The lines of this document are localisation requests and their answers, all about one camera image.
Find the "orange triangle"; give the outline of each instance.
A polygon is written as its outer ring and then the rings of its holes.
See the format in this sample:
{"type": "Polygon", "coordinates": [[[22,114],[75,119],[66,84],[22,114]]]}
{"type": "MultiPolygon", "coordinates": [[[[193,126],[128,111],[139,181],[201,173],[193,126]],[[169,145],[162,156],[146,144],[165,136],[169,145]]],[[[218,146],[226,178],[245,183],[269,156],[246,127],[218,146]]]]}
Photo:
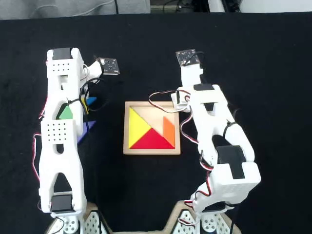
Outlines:
{"type": "Polygon", "coordinates": [[[164,116],[163,137],[175,148],[175,126],[164,116]]]}

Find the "yellow triangle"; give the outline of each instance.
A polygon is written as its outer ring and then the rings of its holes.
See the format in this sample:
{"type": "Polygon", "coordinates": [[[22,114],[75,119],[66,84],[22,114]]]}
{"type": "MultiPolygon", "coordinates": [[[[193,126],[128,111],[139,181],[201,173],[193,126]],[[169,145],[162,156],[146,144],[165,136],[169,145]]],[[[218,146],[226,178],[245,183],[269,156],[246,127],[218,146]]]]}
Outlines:
{"type": "Polygon", "coordinates": [[[133,146],[151,126],[142,119],[132,108],[129,108],[129,148],[133,146]]]}

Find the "white mounting plate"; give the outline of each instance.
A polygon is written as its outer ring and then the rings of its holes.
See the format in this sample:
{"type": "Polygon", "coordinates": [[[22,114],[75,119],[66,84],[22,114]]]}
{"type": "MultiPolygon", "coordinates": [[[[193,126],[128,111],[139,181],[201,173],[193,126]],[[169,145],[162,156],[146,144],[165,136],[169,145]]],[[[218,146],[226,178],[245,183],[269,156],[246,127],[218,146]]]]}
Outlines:
{"type": "MultiPolygon", "coordinates": [[[[88,218],[85,220],[84,225],[83,225],[83,230],[80,230],[80,234],[99,234],[99,217],[98,217],[98,213],[95,211],[90,212],[88,218]]],[[[48,234],[52,234],[57,232],[56,234],[72,234],[72,227],[75,226],[75,224],[72,224],[71,221],[66,222],[65,221],[65,225],[64,227],[60,230],[60,228],[62,227],[63,222],[59,219],[55,220],[50,231],[48,232],[48,234]]],[[[106,229],[103,225],[103,223],[101,222],[101,231],[102,234],[108,234],[106,232],[106,229]]]]}
{"type": "MultiPolygon", "coordinates": [[[[84,234],[99,234],[99,216],[95,211],[91,211],[88,218],[84,222],[84,234]]],[[[101,222],[102,234],[107,234],[103,223],[101,222]]]]}
{"type": "Polygon", "coordinates": [[[201,218],[203,230],[212,233],[216,230],[217,234],[229,234],[230,228],[220,214],[204,214],[201,218]]]}
{"type": "MultiPolygon", "coordinates": [[[[191,213],[187,210],[182,211],[179,218],[184,219],[190,223],[195,223],[191,213]]],[[[195,228],[193,226],[185,226],[179,222],[176,222],[175,227],[173,228],[172,234],[195,234],[195,228]]]]}
{"type": "MultiPolygon", "coordinates": [[[[195,224],[191,213],[187,210],[183,211],[180,218],[195,224]]],[[[229,234],[230,228],[222,218],[220,214],[204,214],[201,218],[201,225],[203,230],[208,233],[212,233],[216,230],[217,234],[229,234]]],[[[184,226],[177,222],[173,228],[172,234],[195,234],[195,228],[193,226],[184,226]]]]}

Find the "gray fabric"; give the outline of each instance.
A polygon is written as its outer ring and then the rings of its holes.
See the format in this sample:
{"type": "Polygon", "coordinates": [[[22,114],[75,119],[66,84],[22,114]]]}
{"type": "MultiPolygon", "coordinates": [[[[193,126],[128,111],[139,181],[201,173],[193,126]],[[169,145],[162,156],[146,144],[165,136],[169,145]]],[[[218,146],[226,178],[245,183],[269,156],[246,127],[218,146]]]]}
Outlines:
{"type": "MultiPolygon", "coordinates": [[[[117,0],[120,14],[150,13],[149,0],[117,0]]],[[[114,0],[0,0],[0,19],[115,14],[114,0]]]]}

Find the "red triangle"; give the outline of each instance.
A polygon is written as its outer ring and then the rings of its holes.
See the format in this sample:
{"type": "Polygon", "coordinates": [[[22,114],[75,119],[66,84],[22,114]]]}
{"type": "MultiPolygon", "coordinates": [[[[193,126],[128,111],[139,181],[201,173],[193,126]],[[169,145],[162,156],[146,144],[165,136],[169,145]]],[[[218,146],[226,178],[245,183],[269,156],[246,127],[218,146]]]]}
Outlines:
{"type": "Polygon", "coordinates": [[[146,134],[144,134],[140,140],[138,140],[131,149],[136,150],[151,150],[151,149],[174,149],[174,147],[158,132],[151,128],[146,134]]]}

